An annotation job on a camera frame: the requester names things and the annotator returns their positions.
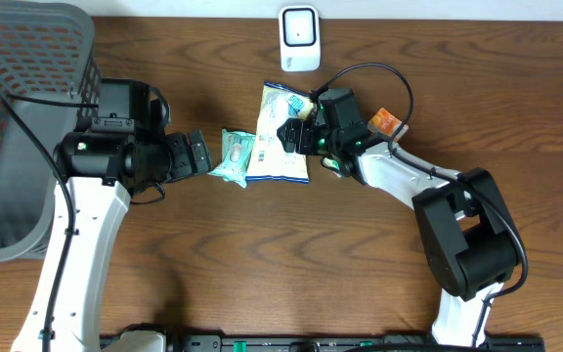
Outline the white blue-edged snack bag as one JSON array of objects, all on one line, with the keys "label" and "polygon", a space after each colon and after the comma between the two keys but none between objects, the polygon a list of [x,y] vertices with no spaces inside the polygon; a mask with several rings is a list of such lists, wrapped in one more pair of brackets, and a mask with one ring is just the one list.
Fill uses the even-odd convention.
[{"label": "white blue-edged snack bag", "polygon": [[287,153],[277,131],[289,118],[304,120],[313,108],[306,93],[280,83],[264,82],[256,138],[246,172],[247,182],[309,183],[306,157]]}]

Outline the teal wet wipes pack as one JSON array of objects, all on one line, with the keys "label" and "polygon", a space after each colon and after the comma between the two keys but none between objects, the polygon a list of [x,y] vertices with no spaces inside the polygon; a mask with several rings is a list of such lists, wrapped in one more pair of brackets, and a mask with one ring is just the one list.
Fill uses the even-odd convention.
[{"label": "teal wet wipes pack", "polygon": [[222,161],[209,175],[247,187],[246,173],[255,143],[255,135],[242,131],[222,131]]}]

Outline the teal tissue pack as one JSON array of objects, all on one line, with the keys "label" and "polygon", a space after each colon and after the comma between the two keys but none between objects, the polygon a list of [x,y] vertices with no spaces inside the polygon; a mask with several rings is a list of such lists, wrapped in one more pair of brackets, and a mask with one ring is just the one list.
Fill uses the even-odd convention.
[{"label": "teal tissue pack", "polygon": [[340,171],[339,165],[338,163],[331,159],[331,158],[327,158],[327,157],[322,157],[321,158],[321,166],[331,172],[333,172],[338,178],[342,178],[343,174]]}]

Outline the orange snack packet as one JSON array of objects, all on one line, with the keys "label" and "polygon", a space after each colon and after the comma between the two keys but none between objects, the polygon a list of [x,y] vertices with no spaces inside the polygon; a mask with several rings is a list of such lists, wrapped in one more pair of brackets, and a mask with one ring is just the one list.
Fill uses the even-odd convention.
[{"label": "orange snack packet", "polygon": [[368,130],[398,142],[408,131],[407,125],[385,108],[380,108],[368,121]]}]

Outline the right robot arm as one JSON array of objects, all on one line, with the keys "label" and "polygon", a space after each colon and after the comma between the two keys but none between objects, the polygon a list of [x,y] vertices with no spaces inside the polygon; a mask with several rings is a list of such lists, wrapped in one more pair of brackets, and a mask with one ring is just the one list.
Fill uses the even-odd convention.
[{"label": "right robot arm", "polygon": [[382,190],[414,212],[424,254],[442,288],[430,330],[433,345],[489,349],[485,325],[494,301],[522,286],[506,287],[516,267],[528,267],[524,244],[493,176],[485,169],[437,167],[398,144],[405,122],[386,110],[361,117],[353,91],[324,87],[304,118],[277,130],[287,152],[318,155],[342,177]]}]

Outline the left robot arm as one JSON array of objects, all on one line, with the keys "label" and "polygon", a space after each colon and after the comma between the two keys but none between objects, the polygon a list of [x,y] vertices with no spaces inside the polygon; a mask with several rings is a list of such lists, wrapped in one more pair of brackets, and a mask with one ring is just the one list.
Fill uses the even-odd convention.
[{"label": "left robot arm", "polygon": [[211,170],[200,130],[165,131],[170,106],[149,84],[105,78],[88,127],[44,157],[57,181],[51,236],[15,351],[99,351],[109,262],[132,198]]}]

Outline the white barcode scanner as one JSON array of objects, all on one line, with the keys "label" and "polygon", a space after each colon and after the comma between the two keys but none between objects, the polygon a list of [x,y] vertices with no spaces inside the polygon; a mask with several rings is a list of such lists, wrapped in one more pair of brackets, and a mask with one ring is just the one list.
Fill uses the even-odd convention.
[{"label": "white barcode scanner", "polygon": [[311,5],[283,7],[278,15],[281,69],[314,71],[321,64],[320,15]]}]

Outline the grey plastic mesh basket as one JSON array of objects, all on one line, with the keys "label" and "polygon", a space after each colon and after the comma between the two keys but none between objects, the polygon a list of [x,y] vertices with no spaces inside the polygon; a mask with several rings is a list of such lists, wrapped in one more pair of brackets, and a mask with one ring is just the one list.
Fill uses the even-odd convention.
[{"label": "grey plastic mesh basket", "polygon": [[94,37],[76,6],[0,1],[0,262],[43,257],[55,206],[52,171],[9,112],[48,152],[88,127],[102,79]]}]

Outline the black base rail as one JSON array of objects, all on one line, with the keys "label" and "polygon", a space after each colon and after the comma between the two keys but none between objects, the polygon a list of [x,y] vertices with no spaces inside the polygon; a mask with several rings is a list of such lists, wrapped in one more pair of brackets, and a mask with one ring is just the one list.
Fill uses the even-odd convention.
[{"label": "black base rail", "polygon": [[[378,344],[431,344],[432,337],[418,333],[390,333],[381,337],[224,337],[219,335],[170,334],[169,351],[256,352],[256,351],[346,351]],[[480,346],[483,351],[545,352],[541,337],[490,337]]]}]

